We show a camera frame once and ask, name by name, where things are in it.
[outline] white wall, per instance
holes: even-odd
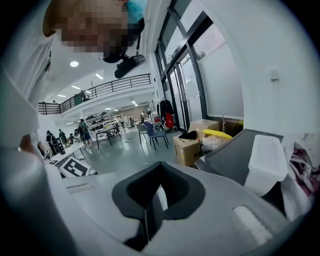
[[[290,11],[269,0],[198,2],[239,69],[244,126],[282,135],[319,132],[319,55]],[[271,82],[273,69],[279,82]]]
[[[157,59],[156,59],[156,54],[154,52],[151,52],[149,54],[149,66],[150,66],[150,73],[151,73],[151,82],[153,83],[154,86],[154,91],[159,94],[159,99],[162,99],[164,95],[164,90],[162,88],[162,82],[160,79],[160,74],[159,74],[159,69],[158,69],[158,64],[157,64]]]
[[[60,114],[42,115],[39,113],[40,127],[38,132],[42,143],[46,145],[47,131],[49,130],[56,138],[59,136],[59,127],[56,125],[56,119],[60,118]]]

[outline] balcony railing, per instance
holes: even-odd
[[[61,114],[61,105],[58,103],[41,102],[38,105],[38,111],[42,115]]]
[[[106,82],[95,87],[84,90],[84,93],[79,93],[61,104],[61,113],[89,100],[97,97],[102,97],[114,92],[136,88],[140,86],[151,85],[150,74],[134,75],[110,82]]]

